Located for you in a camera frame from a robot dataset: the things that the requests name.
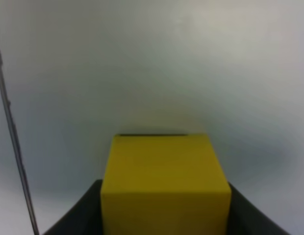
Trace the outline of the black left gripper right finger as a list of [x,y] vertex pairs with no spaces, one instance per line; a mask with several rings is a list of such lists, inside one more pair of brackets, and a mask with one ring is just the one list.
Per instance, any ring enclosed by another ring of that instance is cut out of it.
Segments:
[[232,184],[228,215],[228,235],[288,235],[289,233],[262,213]]

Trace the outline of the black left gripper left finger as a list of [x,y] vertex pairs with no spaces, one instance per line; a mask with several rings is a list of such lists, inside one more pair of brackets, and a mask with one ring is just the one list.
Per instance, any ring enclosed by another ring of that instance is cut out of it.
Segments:
[[96,180],[81,199],[48,231],[47,235],[102,235],[102,180]]

